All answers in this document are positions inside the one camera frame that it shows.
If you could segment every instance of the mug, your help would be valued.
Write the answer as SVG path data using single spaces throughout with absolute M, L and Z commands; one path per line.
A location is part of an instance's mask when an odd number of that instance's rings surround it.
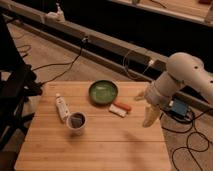
M 86 116 L 81 112 L 69 114 L 66 125 L 70 129 L 72 135 L 82 135 L 86 125 Z

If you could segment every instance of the wire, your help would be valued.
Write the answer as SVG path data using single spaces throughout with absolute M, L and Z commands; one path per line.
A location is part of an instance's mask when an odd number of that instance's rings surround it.
M 127 57 L 128 57 L 128 55 L 130 55 L 133 51 L 138 50 L 138 49 L 141 49 L 141 47 L 135 48 L 135 49 L 130 49 L 130 50 L 124 55 L 124 57 L 123 57 L 123 62 L 122 62 L 122 65 L 123 65 L 123 67 L 124 67 L 124 71 L 125 71 L 126 75 L 127 75 L 130 79 L 132 79 L 132 80 L 137 80 L 137 79 L 143 78 L 142 76 L 134 77 L 134 76 L 132 76 L 132 75 L 129 73 L 130 60 L 129 60 L 129 58 L 127 58 Z M 148 65 L 148 66 L 145 68 L 145 70 L 143 71 L 142 74 L 144 74 L 144 73 L 149 69 L 150 66 L 151 66 L 151 65 Z
M 18 49 L 18 51 L 20 52 L 20 53 L 27 53 L 27 52 L 29 52 L 30 50 L 31 50 L 31 45 L 22 45 L 22 46 L 17 46 L 16 47 L 17 49 Z
M 210 144 L 211 145 L 213 145 L 213 142 L 212 141 L 210 141 L 207 137 L 206 137 L 206 135 L 204 135 L 203 133 L 201 133 L 197 128 L 196 128 L 196 120 L 198 119 L 198 118 L 200 118 L 201 116 L 203 116 L 204 114 L 206 114 L 207 112 L 210 112 L 210 111 L 213 111 L 213 108 L 209 108 L 209 109 L 207 109 L 206 111 L 204 111 L 204 112 L 202 112 L 201 114 L 199 114 L 198 116 L 196 116 L 195 117 L 195 113 L 193 112 L 193 110 L 190 110 L 189 112 L 191 113 L 191 116 L 193 117 L 192 119 L 191 119 L 191 122 L 188 122 L 189 124 L 191 124 L 191 127 L 188 129 L 188 130 L 186 130 L 186 131 L 175 131 L 175 130 L 171 130 L 171 129 L 168 129 L 168 128 L 165 128 L 165 127 L 162 127 L 164 130 L 167 130 L 167 131 L 169 131 L 169 132 L 172 132 L 172 133 L 187 133 L 187 132 L 189 132 L 189 131 L 191 131 L 192 130 L 192 128 L 194 128 L 194 132 L 191 132 L 188 136 L 187 136 L 187 138 L 186 138 L 186 146 L 182 146 L 182 147 L 179 147 L 179 148 L 176 148 L 173 152 L 172 152 L 172 163 L 173 163 L 173 165 L 174 165 L 174 167 L 175 167 L 175 169 L 176 170 L 180 170 L 178 167 L 177 167 L 177 165 L 176 165 L 176 162 L 175 162 L 175 154 L 178 152 L 178 151 L 180 151 L 180 150 L 183 150 L 183 149 L 186 149 L 188 152 L 189 152 L 189 154 L 191 155 L 191 157 L 192 157 L 192 159 L 194 160 L 194 162 L 196 163 L 196 165 L 199 167 L 199 169 L 201 170 L 201 171 L 203 171 L 203 168 L 201 167 L 201 165 L 199 164 L 199 162 L 197 161 L 197 159 L 196 159 L 196 157 L 194 156 L 194 154 L 192 153 L 192 152 L 199 152 L 199 153 L 201 153 L 201 152 L 206 152 L 208 149 L 209 149 L 209 147 L 210 147 Z M 203 149 L 195 149 L 195 148 L 192 148 L 192 147 L 190 147 L 190 139 L 191 139 L 191 137 L 192 136 L 194 136 L 194 135 L 196 135 L 196 134 L 198 134 L 201 138 L 203 138 L 206 142 L 207 142 L 207 145 L 206 145 L 206 147 L 205 148 L 203 148 Z
M 163 7 L 164 9 L 167 9 L 167 7 L 165 5 L 163 5 L 161 2 L 155 1 L 155 0 L 149 0 L 150 2 L 153 2 L 155 4 L 160 5 L 161 7 Z
M 28 34 L 31 34 L 31 33 L 24 33 L 24 34 L 22 34 L 21 36 L 18 36 L 18 37 L 12 36 L 12 38 L 18 40 L 18 39 L 22 39 L 24 36 L 26 36 Z
M 54 81 L 55 79 L 61 77 L 61 76 L 64 75 L 65 73 L 67 73 L 67 72 L 72 68 L 73 64 L 77 61 L 77 59 L 81 56 L 82 50 L 83 50 L 83 45 L 81 46 L 78 55 L 77 55 L 77 56 L 75 57 L 75 59 L 72 60 L 71 62 L 48 64 L 48 65 L 43 65 L 43 66 L 41 66 L 41 67 L 38 67 L 38 68 L 33 69 L 32 71 L 36 71 L 36 70 L 39 70 L 39 69 L 42 69 L 42 68 L 45 68 L 45 67 L 50 67 L 50 66 L 69 65 L 69 67 L 68 67 L 65 71 L 63 71 L 62 73 L 60 73 L 59 75 L 56 75 L 55 77 L 53 77 L 52 79 L 50 79 L 50 80 L 48 80 L 48 81 L 42 82 L 42 83 L 41 83 L 41 86 L 44 85 L 44 84 L 46 84 L 47 82 Z

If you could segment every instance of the green bowl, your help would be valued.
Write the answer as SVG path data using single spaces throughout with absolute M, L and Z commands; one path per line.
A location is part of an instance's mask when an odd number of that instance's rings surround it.
M 112 103 L 117 97 L 117 86 L 108 80 L 94 82 L 89 88 L 89 97 L 92 102 L 99 105 Z

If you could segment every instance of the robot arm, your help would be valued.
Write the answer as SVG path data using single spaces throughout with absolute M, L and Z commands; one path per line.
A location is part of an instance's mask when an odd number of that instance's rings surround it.
M 166 71 L 145 91 L 151 106 L 166 109 L 173 95 L 185 86 L 199 92 L 213 104 L 213 77 L 204 70 L 203 62 L 187 53 L 175 53 L 166 63 Z

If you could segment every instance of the small bottle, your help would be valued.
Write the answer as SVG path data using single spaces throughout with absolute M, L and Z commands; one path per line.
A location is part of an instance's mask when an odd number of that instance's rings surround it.
M 62 11 L 62 9 L 61 9 L 59 3 L 56 3 L 56 5 L 57 5 L 57 9 L 58 9 L 58 11 L 57 11 L 58 20 L 59 20 L 60 22 L 65 22 L 64 12 Z
M 56 106 L 62 122 L 65 122 L 70 111 L 67 107 L 66 101 L 59 93 L 56 94 Z

